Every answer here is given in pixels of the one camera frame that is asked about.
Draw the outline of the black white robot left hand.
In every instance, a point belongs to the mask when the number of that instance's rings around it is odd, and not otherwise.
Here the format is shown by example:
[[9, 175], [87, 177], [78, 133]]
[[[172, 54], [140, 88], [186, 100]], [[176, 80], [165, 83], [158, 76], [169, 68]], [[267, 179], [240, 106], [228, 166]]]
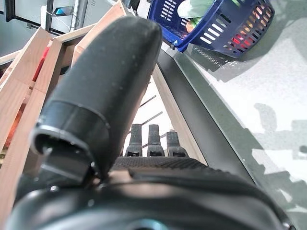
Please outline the black white robot left hand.
[[121, 156], [156, 65], [161, 27], [125, 16], [104, 29], [55, 87], [31, 128], [44, 161], [19, 180], [7, 230], [291, 230], [260, 188], [171, 154]]

